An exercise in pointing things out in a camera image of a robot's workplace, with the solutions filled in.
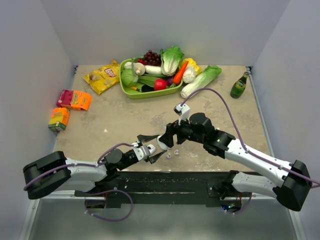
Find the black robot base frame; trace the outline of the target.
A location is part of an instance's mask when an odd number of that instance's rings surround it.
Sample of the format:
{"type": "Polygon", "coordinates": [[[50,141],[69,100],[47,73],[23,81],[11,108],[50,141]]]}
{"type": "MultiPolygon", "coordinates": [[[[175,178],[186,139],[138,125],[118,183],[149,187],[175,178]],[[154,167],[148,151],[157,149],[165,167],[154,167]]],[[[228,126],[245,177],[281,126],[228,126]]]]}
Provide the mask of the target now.
{"type": "Polygon", "coordinates": [[[107,208],[122,204],[205,205],[219,208],[237,201],[240,193],[224,190],[228,172],[122,171],[113,180],[102,180],[88,193],[75,191],[76,197],[106,200],[107,208]]]}

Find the white oval charging case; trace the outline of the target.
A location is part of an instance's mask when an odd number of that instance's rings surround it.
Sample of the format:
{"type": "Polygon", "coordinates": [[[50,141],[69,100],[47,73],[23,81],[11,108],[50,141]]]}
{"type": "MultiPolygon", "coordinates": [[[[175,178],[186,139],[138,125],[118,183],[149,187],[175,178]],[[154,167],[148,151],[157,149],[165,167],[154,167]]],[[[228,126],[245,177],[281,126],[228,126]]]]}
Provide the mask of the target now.
{"type": "Polygon", "coordinates": [[[158,144],[158,146],[160,147],[161,150],[163,151],[167,151],[168,150],[168,146],[165,145],[163,142],[160,141],[160,135],[156,138],[156,142],[158,144]]]}

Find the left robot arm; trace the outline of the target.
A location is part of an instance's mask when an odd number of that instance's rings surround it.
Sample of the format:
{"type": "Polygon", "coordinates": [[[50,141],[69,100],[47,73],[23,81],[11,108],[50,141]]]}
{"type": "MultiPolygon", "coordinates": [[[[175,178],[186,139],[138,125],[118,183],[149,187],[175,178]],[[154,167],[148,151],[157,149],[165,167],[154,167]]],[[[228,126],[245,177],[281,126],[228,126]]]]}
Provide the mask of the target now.
{"type": "Polygon", "coordinates": [[[52,152],[23,168],[24,191],[31,200],[57,191],[81,191],[99,196],[104,184],[119,172],[141,161],[154,164],[169,147],[160,135],[138,135],[137,141],[118,143],[104,152],[97,162],[66,157],[63,151],[52,152]]]}

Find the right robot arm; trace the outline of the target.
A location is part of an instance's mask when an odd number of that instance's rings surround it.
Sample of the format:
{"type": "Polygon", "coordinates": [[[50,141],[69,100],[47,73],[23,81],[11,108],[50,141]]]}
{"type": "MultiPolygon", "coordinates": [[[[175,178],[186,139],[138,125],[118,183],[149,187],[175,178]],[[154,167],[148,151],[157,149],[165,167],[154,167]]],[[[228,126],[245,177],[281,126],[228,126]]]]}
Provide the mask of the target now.
{"type": "Polygon", "coordinates": [[[233,135],[216,129],[204,113],[195,113],[188,120],[176,120],[166,125],[159,145],[172,148],[185,141],[202,144],[211,155],[244,165],[254,174],[231,170],[226,178],[212,188],[221,198],[237,193],[253,193],[272,197],[284,207],[299,212],[312,187],[307,166],[273,158],[248,146],[233,135]]]}

